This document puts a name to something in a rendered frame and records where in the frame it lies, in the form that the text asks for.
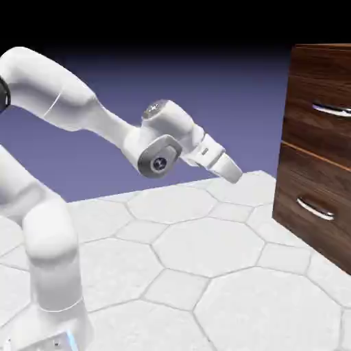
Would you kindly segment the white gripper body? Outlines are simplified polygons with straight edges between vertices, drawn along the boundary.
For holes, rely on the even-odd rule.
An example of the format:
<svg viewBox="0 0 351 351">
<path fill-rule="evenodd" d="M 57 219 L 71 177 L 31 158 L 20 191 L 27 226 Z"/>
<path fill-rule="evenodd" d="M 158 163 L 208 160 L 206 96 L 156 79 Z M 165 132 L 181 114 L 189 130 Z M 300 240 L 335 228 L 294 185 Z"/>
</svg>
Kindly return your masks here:
<svg viewBox="0 0 351 351">
<path fill-rule="evenodd" d="M 210 168 L 210 172 L 232 184 L 237 183 L 243 175 L 241 168 L 225 152 Z"/>
</svg>

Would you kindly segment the dark wood cabinet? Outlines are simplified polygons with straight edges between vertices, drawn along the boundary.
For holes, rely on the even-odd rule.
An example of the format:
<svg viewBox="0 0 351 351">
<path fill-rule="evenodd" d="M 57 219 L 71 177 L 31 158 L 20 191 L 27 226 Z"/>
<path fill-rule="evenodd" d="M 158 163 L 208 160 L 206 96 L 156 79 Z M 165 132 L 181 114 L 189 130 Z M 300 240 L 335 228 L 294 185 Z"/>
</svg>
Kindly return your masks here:
<svg viewBox="0 0 351 351">
<path fill-rule="evenodd" d="M 351 275 L 351 43 L 291 50 L 273 218 Z"/>
</svg>

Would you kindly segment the dark wood drawer front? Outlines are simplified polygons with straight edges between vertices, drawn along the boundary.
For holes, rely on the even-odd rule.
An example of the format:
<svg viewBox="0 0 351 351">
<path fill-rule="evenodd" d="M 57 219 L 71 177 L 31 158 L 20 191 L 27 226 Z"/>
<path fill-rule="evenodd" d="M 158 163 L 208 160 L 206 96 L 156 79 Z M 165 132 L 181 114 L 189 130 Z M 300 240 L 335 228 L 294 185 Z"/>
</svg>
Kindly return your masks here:
<svg viewBox="0 0 351 351">
<path fill-rule="evenodd" d="M 315 216 L 296 202 L 298 197 L 335 219 Z M 351 171 L 282 143 L 273 218 L 351 275 Z"/>
<path fill-rule="evenodd" d="M 313 102 L 351 108 L 351 80 L 290 75 L 282 140 L 351 169 L 351 118 L 313 109 Z"/>
</svg>

